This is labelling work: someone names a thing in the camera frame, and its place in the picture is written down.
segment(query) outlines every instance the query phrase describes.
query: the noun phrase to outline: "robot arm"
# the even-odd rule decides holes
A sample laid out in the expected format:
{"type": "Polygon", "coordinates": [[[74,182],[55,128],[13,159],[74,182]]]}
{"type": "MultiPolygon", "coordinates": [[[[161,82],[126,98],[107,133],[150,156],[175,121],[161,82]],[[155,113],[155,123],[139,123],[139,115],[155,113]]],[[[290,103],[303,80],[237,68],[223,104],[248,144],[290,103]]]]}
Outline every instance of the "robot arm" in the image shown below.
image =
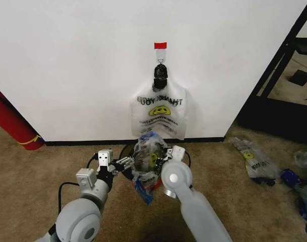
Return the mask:
{"type": "MultiPolygon", "coordinates": [[[[161,170],[164,192],[179,198],[181,214],[196,241],[232,241],[204,195],[190,188],[192,173],[182,162],[184,153],[185,149],[179,146],[167,149],[161,170]]],[[[56,224],[37,242],[91,242],[100,229],[100,217],[113,177],[133,163],[131,157],[112,161],[112,150],[100,150],[98,173],[89,168],[79,170],[76,178],[80,198],[64,206],[56,224]]]]}
{"type": "Polygon", "coordinates": [[[165,193],[176,195],[181,202],[181,214],[196,241],[232,241],[224,225],[203,194],[190,189],[192,173],[182,162],[185,149],[174,146],[168,152],[170,161],[164,163],[161,172],[165,193]]]}
{"type": "Polygon", "coordinates": [[[67,203],[48,233],[36,242],[91,242],[100,229],[100,217],[113,178],[132,166],[133,158],[113,161],[112,150],[98,152],[98,169],[82,168],[76,174],[80,198],[67,203]]]}

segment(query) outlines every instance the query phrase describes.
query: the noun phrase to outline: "black cable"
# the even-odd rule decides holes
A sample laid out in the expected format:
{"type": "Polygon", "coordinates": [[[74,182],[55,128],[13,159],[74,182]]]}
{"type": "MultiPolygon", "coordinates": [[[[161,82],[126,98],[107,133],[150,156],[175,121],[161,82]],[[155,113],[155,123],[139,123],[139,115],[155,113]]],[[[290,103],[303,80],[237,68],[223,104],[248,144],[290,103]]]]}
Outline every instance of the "black cable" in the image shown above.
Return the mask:
{"type": "Polygon", "coordinates": [[[62,183],[62,184],[59,186],[59,189],[58,189],[58,214],[60,214],[60,212],[62,211],[62,188],[63,188],[63,186],[66,185],[66,184],[79,186],[78,183],[71,183],[70,181],[67,181],[67,182],[65,182],[65,183],[62,183]]]}
{"type": "Polygon", "coordinates": [[[129,145],[125,145],[125,146],[123,147],[123,149],[122,149],[122,151],[121,151],[121,153],[119,154],[119,157],[118,157],[119,160],[122,159],[122,154],[123,154],[123,152],[125,151],[125,149],[127,148],[127,146],[129,146],[129,145]]]}
{"type": "Polygon", "coordinates": [[[88,161],[87,165],[86,165],[86,168],[89,168],[89,166],[91,165],[92,161],[93,160],[96,160],[96,157],[98,156],[98,153],[95,153],[93,155],[93,157],[88,161]]]}
{"type": "Polygon", "coordinates": [[[188,156],[188,167],[190,167],[192,165],[192,160],[190,159],[190,155],[188,154],[187,151],[185,151],[185,153],[187,154],[188,156]]]}

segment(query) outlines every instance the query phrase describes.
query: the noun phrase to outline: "plastic wrapper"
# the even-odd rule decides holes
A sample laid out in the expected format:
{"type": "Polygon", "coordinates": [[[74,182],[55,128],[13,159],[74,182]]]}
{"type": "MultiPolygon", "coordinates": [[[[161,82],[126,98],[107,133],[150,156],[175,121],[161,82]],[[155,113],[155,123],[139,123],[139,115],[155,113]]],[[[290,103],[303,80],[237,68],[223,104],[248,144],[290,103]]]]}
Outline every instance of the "plastic wrapper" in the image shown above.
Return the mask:
{"type": "Polygon", "coordinates": [[[294,154],[294,164],[301,168],[307,168],[307,151],[297,151],[294,154]]]}
{"type": "Polygon", "coordinates": [[[280,178],[282,171],[251,141],[236,137],[230,138],[229,141],[245,158],[245,167],[252,180],[272,186],[274,180],[280,178]]]}
{"type": "Polygon", "coordinates": [[[299,193],[299,213],[307,221],[307,180],[301,179],[290,169],[285,169],[281,175],[282,181],[299,193]]]}
{"type": "Polygon", "coordinates": [[[157,162],[164,158],[163,149],[166,147],[167,144],[154,131],[141,136],[134,147],[133,182],[136,191],[148,205],[161,175],[161,171],[156,169],[157,162]]]}

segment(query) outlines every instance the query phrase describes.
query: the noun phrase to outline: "red fire extinguisher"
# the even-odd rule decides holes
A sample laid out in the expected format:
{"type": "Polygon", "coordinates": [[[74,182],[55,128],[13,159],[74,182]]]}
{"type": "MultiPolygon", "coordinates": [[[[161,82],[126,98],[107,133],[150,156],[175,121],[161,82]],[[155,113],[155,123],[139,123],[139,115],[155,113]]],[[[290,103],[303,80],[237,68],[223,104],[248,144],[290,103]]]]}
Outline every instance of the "red fire extinguisher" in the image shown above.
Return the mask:
{"type": "Polygon", "coordinates": [[[41,137],[11,107],[0,92],[0,126],[27,150],[36,150],[43,145],[41,137]]]}

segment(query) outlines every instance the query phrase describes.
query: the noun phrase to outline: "black baseboard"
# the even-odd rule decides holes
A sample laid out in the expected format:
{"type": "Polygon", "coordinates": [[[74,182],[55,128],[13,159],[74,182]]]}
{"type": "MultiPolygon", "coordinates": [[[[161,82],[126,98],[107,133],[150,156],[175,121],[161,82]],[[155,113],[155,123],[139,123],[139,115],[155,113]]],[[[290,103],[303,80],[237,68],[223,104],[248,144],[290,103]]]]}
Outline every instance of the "black baseboard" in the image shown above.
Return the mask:
{"type": "MultiPolygon", "coordinates": [[[[225,137],[187,138],[184,140],[164,139],[166,143],[198,143],[223,142],[225,137]]],[[[135,144],[138,140],[88,140],[88,141],[46,141],[46,146],[76,146],[76,145],[127,145],[135,144]]]]}

